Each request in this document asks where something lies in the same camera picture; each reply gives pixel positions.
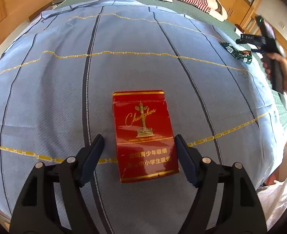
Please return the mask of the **person right hand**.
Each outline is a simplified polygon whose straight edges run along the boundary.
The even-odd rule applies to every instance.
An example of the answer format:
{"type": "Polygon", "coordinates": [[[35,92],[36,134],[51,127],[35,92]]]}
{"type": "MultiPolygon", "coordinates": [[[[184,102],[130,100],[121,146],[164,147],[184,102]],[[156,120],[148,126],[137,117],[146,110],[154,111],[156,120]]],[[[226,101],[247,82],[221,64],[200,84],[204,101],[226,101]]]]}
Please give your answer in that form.
{"type": "Polygon", "coordinates": [[[283,73],[283,88],[284,88],[284,91],[287,93],[287,60],[283,56],[277,53],[267,53],[261,59],[263,63],[263,67],[265,68],[265,73],[267,74],[267,78],[269,80],[271,80],[271,69],[270,69],[270,66],[266,63],[268,59],[272,59],[272,60],[279,62],[279,65],[283,73]]]}

